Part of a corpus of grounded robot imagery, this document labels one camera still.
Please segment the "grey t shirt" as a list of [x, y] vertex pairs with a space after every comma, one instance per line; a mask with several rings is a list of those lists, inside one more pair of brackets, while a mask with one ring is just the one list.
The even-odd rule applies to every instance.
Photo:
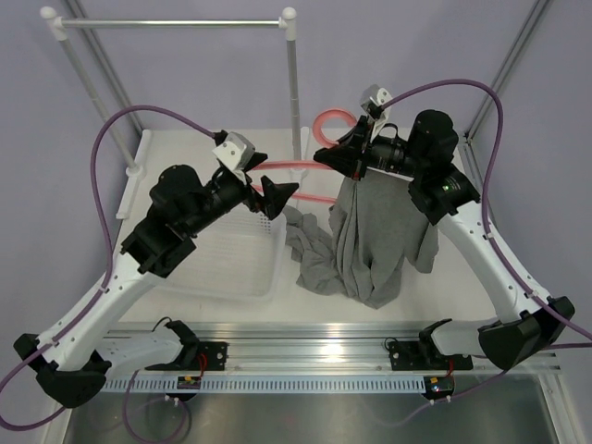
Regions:
[[433, 270], [438, 230], [415, 207], [404, 179], [370, 171], [343, 180], [329, 231], [311, 213], [286, 206], [283, 214], [286, 244], [300, 265], [297, 284], [312, 293], [379, 309], [399, 296], [405, 263], [422, 274]]

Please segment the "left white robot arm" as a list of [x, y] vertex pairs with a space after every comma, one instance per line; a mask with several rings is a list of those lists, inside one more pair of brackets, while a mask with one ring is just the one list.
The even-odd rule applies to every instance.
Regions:
[[261, 178], [257, 191], [225, 166], [202, 183], [195, 169], [174, 165], [150, 190], [146, 217], [123, 240], [105, 272], [106, 281], [89, 291], [53, 328], [23, 334], [14, 349], [35, 373], [43, 392], [66, 409], [78, 408], [105, 383], [136, 370], [192, 370], [200, 340], [180, 320], [147, 335], [109, 345], [105, 334], [145, 293], [167, 278], [196, 249], [198, 234], [239, 204], [273, 220], [298, 190], [296, 182]]

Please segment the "pink plastic hanger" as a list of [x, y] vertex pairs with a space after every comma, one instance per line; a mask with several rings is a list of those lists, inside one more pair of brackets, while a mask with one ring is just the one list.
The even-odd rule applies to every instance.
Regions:
[[[323, 125], [327, 120], [343, 120], [350, 128], [356, 123], [356, 117], [349, 111], [341, 108], [329, 108], [321, 112], [315, 119], [311, 127], [311, 134], [314, 140], [321, 148], [331, 148], [337, 144], [330, 140], [323, 132]], [[302, 181], [309, 170], [329, 170], [328, 166], [323, 166], [312, 160], [292, 160], [292, 161], [266, 161], [254, 168], [255, 171], [288, 170], [292, 177]], [[312, 203], [333, 204], [336, 199], [333, 197], [315, 195], [310, 193], [295, 192], [292, 199], [302, 200]]]

